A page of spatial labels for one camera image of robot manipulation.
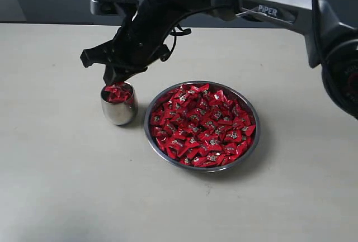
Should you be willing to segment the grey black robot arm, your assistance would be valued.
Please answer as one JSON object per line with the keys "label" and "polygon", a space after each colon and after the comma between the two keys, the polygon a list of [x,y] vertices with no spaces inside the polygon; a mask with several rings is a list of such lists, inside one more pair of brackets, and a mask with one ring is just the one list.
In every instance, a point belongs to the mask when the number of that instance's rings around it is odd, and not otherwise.
{"label": "grey black robot arm", "polygon": [[224,21],[241,17],[303,35],[311,68],[321,66],[331,100],[357,116],[357,0],[91,0],[94,15],[123,16],[115,36],[83,50],[84,67],[103,64],[104,82],[123,82],[172,54],[167,36],[190,34],[180,22],[197,13]]}

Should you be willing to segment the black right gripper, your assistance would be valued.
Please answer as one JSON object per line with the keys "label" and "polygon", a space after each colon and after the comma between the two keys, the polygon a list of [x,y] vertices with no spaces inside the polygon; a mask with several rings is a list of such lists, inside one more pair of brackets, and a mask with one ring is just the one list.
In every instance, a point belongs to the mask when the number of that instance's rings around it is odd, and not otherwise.
{"label": "black right gripper", "polygon": [[107,65],[103,81],[107,86],[124,82],[134,75],[126,69],[145,69],[163,55],[164,39],[185,16],[184,0],[113,0],[124,11],[122,27],[111,44],[84,49],[80,60],[85,68]]}

